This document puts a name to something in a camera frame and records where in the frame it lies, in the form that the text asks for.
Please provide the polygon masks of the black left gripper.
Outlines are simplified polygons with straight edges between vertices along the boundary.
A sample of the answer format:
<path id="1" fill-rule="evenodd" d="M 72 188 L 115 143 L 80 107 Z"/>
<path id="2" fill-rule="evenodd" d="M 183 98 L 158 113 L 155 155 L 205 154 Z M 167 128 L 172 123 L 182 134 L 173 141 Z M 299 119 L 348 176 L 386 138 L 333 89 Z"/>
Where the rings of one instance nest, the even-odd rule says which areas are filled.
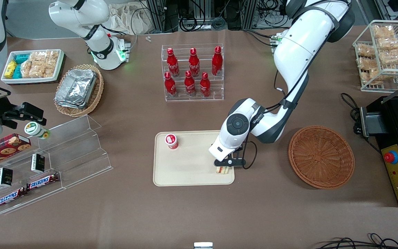
<path id="1" fill-rule="evenodd" d="M 233 167 L 243 167 L 246 164 L 246 160 L 243 156 L 239 154 L 244 150 L 243 145 L 240 145 L 237 150 L 228 154 L 222 161 L 215 159 L 214 166 L 216 167 L 216 172 L 220 172 L 220 167 L 228 167 L 228 172 L 232 172 Z"/>

